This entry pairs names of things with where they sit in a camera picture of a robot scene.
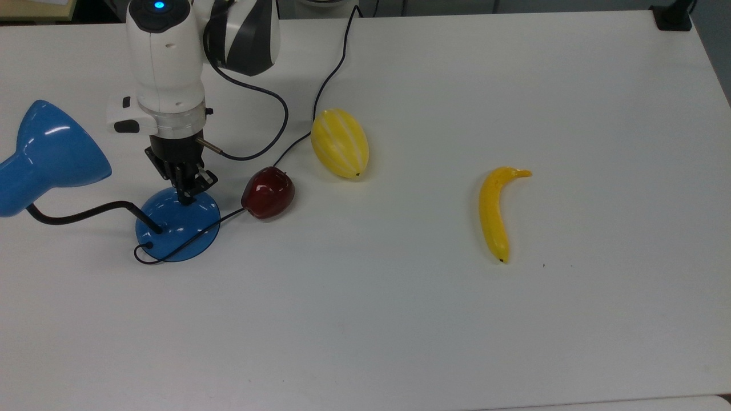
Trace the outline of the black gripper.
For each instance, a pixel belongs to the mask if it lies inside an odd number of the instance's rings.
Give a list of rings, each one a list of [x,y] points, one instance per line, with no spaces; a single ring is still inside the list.
[[[173,187],[184,206],[195,201],[193,194],[206,192],[219,181],[216,174],[203,168],[204,146],[198,142],[203,138],[204,133],[180,139],[152,135],[150,146],[144,149],[160,175],[173,175]]]

